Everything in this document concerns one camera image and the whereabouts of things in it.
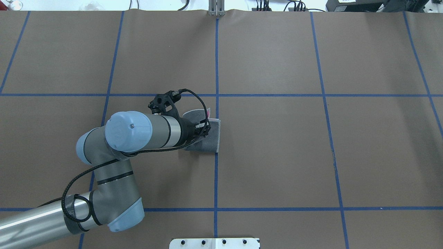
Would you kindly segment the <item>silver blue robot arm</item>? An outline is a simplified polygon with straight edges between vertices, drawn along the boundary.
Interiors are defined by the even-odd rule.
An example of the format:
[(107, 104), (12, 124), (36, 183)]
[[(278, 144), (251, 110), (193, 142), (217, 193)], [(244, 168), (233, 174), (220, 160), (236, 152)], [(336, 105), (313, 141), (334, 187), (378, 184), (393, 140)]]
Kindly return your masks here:
[(82, 135), (76, 153), (95, 174), (97, 188), (67, 194), (60, 200), (1, 220), (1, 248), (28, 249), (107, 225), (127, 230), (144, 218), (142, 197), (130, 156), (187, 144), (207, 128), (210, 111), (195, 109), (187, 117), (122, 111), (104, 126)]

